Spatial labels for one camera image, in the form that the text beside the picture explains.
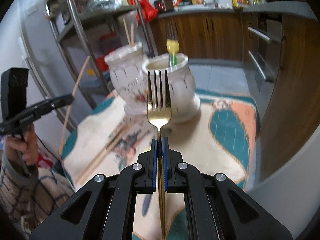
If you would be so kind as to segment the left hand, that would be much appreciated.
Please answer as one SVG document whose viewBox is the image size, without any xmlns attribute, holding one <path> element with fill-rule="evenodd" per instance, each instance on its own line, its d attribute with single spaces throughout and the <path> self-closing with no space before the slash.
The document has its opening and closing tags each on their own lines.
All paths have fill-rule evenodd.
<svg viewBox="0 0 320 240">
<path fill-rule="evenodd" d="M 27 166 L 37 164 L 39 151 L 34 124 L 31 124 L 24 133 L 24 141 L 16 137 L 6 137 L 5 154 L 11 162 L 19 164 L 20 160 L 16 151 L 20 151 L 22 153 L 22 160 Z"/>
</svg>

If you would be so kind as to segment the left forearm plaid sleeve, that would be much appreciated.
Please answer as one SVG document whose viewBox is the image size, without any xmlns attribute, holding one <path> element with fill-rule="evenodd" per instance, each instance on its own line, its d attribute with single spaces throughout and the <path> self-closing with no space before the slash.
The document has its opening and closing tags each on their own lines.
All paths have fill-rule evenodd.
<svg viewBox="0 0 320 240">
<path fill-rule="evenodd" d="M 74 194 L 68 180 L 51 170 L 33 167 L 25 177 L 18 166 L 1 158 L 1 208 L 25 239 Z"/>
</svg>

